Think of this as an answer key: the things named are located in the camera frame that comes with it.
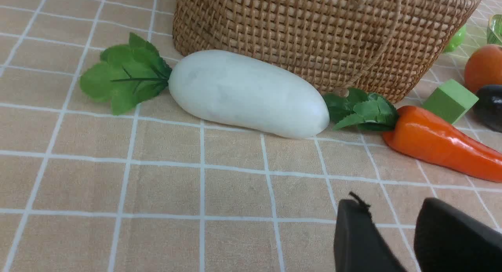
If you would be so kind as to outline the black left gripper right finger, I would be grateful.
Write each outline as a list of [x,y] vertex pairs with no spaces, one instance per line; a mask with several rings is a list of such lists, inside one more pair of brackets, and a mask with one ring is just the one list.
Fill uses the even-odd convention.
[[499,232],[435,197],[422,204],[414,251],[423,272],[500,272]]

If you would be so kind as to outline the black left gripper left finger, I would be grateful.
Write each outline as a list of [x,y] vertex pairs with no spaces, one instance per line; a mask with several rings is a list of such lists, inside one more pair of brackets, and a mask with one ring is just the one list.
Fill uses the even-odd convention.
[[338,204],[334,234],[337,272],[405,272],[372,219],[371,207],[356,193]]

